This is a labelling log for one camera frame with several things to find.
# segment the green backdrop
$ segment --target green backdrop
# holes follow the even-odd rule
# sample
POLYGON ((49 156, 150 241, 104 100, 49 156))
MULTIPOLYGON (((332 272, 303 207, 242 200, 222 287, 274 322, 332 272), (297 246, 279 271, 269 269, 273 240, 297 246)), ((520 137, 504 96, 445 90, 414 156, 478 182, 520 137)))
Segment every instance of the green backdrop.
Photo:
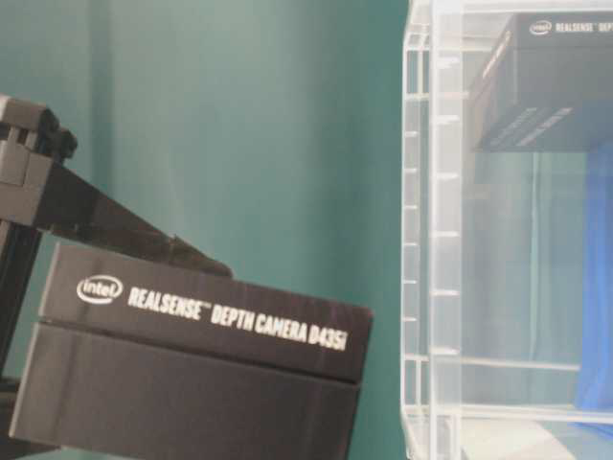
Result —
MULTIPOLYGON (((405 16, 406 0, 0 4, 0 92, 48 104, 77 134, 73 170, 241 280, 375 310, 351 460, 403 457, 405 16)), ((13 342, 12 375, 52 243, 13 342)))

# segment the clear plastic panel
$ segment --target clear plastic panel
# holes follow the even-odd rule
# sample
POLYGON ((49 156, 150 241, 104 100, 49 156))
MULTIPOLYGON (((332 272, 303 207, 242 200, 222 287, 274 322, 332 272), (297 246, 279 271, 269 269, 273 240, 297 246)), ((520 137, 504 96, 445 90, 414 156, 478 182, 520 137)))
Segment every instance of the clear plastic panel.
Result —
MULTIPOLYGON (((613 119, 613 103, 609 110, 574 96, 582 84, 601 87, 596 58, 584 75, 570 61, 556 67, 561 56, 575 56, 564 46, 583 45, 564 37, 559 50, 552 45, 541 55, 522 54, 513 35, 524 27, 522 14, 538 13, 542 18, 530 16, 524 27, 533 35, 527 40, 554 32, 613 36, 613 2, 413 0, 410 6, 401 210, 400 404, 407 456, 613 458, 613 436, 601 429, 612 426, 613 434, 613 390, 609 405, 579 401, 586 336, 598 332, 587 323, 593 307, 585 300, 588 208, 600 205, 587 192, 594 175, 590 149, 603 142, 592 122, 595 114, 613 119), (552 12, 576 16, 558 24, 552 12), (577 16, 589 12, 612 15, 589 26, 577 16), (541 72, 534 67, 540 61, 541 72), (540 76, 551 69, 557 73, 543 84, 540 76), (557 106, 551 100, 563 72, 577 82, 561 98, 572 103, 557 106), (506 110, 509 118, 498 119, 506 110), (590 126, 577 129, 573 116, 590 126), (594 141, 590 148, 588 141, 594 141)), ((608 49, 595 56, 613 61, 608 49)), ((613 129, 609 137, 613 142, 613 129)), ((610 317, 604 314, 594 327, 609 334, 613 311, 610 317)))

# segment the black metal arm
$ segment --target black metal arm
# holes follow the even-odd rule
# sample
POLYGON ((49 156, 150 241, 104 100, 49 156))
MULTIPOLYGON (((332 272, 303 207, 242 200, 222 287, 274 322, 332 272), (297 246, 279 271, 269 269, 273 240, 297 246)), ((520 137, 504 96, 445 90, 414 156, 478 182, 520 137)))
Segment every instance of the black metal arm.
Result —
MULTIPOLYGON (((42 232, 139 259, 232 276, 226 265, 167 236, 64 168, 63 161, 76 148, 77 139, 49 108, 0 95, 0 376, 42 232)), ((9 416, 15 388, 7 380, 0 382, 0 402, 5 395, 9 416)), ((45 449, 3 436, 3 413, 0 460, 45 449)))

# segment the transparent enclosure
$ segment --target transparent enclosure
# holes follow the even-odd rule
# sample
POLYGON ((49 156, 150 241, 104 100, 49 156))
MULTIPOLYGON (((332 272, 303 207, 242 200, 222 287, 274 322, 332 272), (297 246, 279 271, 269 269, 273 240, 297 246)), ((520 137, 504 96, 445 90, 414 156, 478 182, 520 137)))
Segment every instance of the transparent enclosure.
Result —
POLYGON ((613 2, 413 0, 403 58, 407 456, 612 459, 613 2))

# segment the blue object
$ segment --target blue object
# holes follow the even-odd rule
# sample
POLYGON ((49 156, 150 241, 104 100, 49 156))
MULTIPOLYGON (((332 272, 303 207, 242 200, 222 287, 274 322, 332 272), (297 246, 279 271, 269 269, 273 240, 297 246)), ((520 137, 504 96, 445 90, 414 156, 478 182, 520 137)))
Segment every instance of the blue object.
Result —
MULTIPOLYGON (((583 340, 576 406, 613 409, 613 143, 587 156, 583 340)), ((613 437, 611 425, 588 425, 613 437)))

